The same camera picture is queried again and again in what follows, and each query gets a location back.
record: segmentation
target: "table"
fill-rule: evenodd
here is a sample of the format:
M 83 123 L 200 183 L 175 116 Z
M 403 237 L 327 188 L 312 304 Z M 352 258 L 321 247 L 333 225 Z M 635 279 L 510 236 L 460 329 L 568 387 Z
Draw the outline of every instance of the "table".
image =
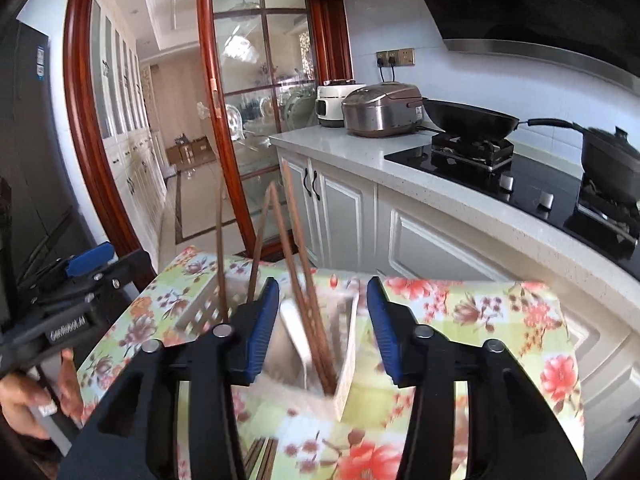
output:
M 225 259 L 225 275 L 248 282 L 251 261 Z M 215 254 L 186 248 L 140 294 L 78 370 L 85 421 L 140 344 L 159 338 L 166 346 L 185 336 L 174 330 L 180 313 L 216 272 Z M 258 289 L 273 276 L 281 285 L 288 271 L 261 263 Z M 366 305 L 370 275 L 315 270 L 320 288 L 360 291 L 356 334 L 358 352 L 353 384 L 340 422 L 317 420 L 275 406 L 252 395 L 250 388 L 232 391 L 234 411 L 251 479 L 303 478 L 393 480 L 408 428 L 414 391 L 399 390 L 384 373 Z M 418 322 L 430 323 L 451 340 L 480 346 L 501 339 L 518 358 L 554 410 L 578 456 L 582 457 L 584 416 L 573 346 L 558 298 L 543 283 L 436 282 L 385 278 L 391 301 L 407 305 Z M 464 384 L 456 388 L 456 437 L 452 478 L 466 473 L 468 402 Z M 181 386 L 186 392 L 187 383 Z M 178 401 L 180 480 L 188 468 L 188 402 Z

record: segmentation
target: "range hood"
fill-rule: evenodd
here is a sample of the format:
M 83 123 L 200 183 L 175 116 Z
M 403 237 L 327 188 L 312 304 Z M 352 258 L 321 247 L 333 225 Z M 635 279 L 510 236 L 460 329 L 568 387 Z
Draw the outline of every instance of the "range hood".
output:
M 640 95 L 640 0 L 424 0 L 449 50 L 533 57 Z

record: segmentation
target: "silver rice cooker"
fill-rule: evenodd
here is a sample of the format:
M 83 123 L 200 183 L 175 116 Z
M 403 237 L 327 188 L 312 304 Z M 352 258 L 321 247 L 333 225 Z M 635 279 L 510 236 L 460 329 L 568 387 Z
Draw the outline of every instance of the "silver rice cooker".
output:
M 342 101 L 351 92 L 363 86 L 357 84 L 353 79 L 333 79 L 325 81 L 322 86 L 319 86 L 316 98 L 316 115 L 320 124 L 330 128 L 343 127 Z
M 379 83 L 351 92 L 342 101 L 344 127 L 361 137 L 408 134 L 422 123 L 422 95 L 417 86 Z

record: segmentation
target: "pan handle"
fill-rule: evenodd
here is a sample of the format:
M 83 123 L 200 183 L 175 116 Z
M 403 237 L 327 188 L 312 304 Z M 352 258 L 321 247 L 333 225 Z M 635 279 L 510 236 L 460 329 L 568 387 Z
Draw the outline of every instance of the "pan handle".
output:
M 555 126 L 556 128 L 568 128 L 570 130 L 576 130 L 582 134 L 588 133 L 587 129 L 580 124 L 570 123 L 562 119 L 529 119 L 528 121 L 522 121 L 518 124 L 526 124 L 527 126 Z

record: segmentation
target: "white countertop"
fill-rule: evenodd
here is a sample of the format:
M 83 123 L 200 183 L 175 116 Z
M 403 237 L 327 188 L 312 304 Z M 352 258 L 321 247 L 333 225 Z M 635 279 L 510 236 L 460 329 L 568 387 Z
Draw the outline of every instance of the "white countertop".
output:
M 270 138 L 276 146 L 355 173 L 472 225 L 574 283 L 640 332 L 640 282 L 612 261 L 512 206 L 384 159 L 388 153 L 430 144 L 432 135 L 364 139 L 343 128 L 311 126 Z M 516 152 L 582 174 L 579 167 L 551 154 L 523 145 L 516 145 Z

